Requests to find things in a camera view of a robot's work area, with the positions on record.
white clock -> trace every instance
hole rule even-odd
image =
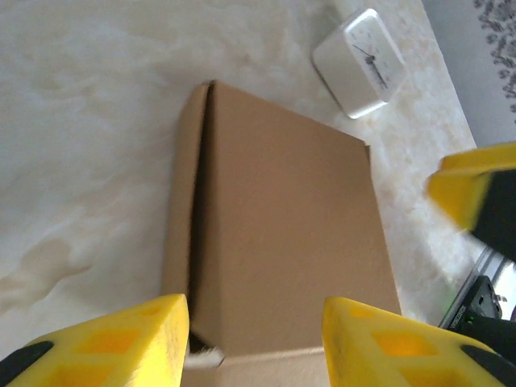
[[[402,54],[372,9],[333,31],[314,50],[312,60],[352,119],[385,105],[406,75]]]

marble surface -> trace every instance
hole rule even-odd
[[[310,51],[366,6],[409,76],[351,121]],[[174,123],[213,78],[371,144],[403,313],[439,322],[479,247],[423,186],[475,144],[420,0],[0,0],[1,357],[158,294]]]

